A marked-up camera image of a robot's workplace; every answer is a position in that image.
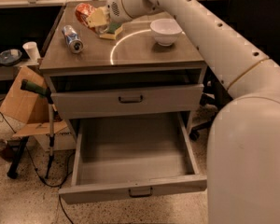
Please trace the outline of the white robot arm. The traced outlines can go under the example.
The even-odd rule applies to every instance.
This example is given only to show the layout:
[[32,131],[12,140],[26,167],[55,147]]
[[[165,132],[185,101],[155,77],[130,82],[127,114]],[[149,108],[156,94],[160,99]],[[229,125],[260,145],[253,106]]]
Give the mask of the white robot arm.
[[207,145],[209,224],[280,224],[280,66],[197,0],[107,0],[90,27],[175,18],[232,100]]

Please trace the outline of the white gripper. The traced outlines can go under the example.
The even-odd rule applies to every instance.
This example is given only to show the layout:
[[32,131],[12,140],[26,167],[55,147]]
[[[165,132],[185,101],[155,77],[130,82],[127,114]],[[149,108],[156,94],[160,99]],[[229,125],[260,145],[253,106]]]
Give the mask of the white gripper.
[[86,18],[86,22],[90,28],[106,26],[110,19],[117,23],[128,21],[128,15],[122,4],[122,0],[107,0],[106,7],[94,7]]

